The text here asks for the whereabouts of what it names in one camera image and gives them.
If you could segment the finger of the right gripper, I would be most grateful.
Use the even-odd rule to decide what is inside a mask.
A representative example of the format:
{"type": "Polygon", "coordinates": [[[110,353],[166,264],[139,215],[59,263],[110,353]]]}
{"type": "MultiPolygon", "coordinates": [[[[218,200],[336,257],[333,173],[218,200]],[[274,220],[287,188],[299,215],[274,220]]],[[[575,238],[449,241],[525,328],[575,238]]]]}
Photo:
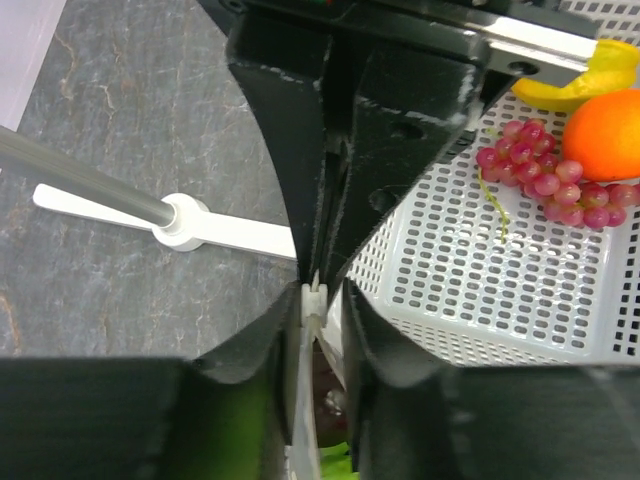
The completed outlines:
{"type": "Polygon", "coordinates": [[[228,67],[259,125],[281,188],[299,278],[317,270],[325,180],[322,81],[331,37],[286,22],[239,22],[228,67]]]}

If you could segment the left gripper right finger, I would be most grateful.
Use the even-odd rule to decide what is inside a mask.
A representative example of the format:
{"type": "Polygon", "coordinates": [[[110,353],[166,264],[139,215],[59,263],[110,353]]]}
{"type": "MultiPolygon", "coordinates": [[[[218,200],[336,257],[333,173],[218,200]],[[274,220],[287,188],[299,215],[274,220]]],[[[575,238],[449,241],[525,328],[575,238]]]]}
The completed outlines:
{"type": "Polygon", "coordinates": [[[342,287],[348,444],[363,479],[635,479],[639,372],[467,366],[342,287]]]}

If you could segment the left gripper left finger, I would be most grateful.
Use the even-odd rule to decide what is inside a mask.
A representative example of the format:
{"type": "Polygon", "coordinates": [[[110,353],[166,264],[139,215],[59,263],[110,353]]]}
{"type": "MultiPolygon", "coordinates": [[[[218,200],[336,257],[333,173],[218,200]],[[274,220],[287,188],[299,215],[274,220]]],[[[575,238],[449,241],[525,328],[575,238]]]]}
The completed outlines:
{"type": "Polygon", "coordinates": [[[300,291],[194,360],[1,362],[5,479],[280,479],[300,291]]]}

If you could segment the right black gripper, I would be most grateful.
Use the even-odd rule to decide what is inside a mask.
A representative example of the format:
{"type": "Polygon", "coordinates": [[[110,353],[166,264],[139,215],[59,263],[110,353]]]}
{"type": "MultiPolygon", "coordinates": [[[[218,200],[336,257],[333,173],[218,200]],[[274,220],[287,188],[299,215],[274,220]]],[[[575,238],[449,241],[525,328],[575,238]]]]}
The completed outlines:
{"type": "MultiPolygon", "coordinates": [[[[594,22],[553,1],[203,1],[223,31],[247,13],[342,30],[481,61],[562,87],[587,69],[594,22]]],[[[375,49],[355,90],[344,191],[327,245],[338,285],[376,229],[469,122],[482,65],[393,47],[375,49]]]]}

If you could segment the clear zip top bag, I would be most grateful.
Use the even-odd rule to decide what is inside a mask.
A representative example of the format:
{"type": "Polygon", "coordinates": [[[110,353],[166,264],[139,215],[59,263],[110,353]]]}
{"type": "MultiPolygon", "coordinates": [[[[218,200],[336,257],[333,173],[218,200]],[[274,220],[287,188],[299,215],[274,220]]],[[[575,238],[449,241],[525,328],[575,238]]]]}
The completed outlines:
{"type": "Polygon", "coordinates": [[[289,479],[320,479],[321,453],[318,446],[314,402],[314,346],[319,345],[324,360],[340,385],[344,384],[339,352],[324,337],[330,310],[328,287],[315,274],[301,286],[300,346],[296,377],[296,400],[292,440],[288,450],[289,479]]]}

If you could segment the green lettuce toy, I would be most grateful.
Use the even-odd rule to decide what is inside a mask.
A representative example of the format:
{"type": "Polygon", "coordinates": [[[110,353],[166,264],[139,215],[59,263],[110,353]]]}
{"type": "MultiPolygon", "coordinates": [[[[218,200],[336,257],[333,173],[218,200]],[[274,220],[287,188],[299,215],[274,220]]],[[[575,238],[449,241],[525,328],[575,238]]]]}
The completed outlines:
{"type": "Polygon", "coordinates": [[[350,448],[347,442],[324,447],[320,452],[321,478],[324,480],[358,480],[353,470],[350,448]]]}

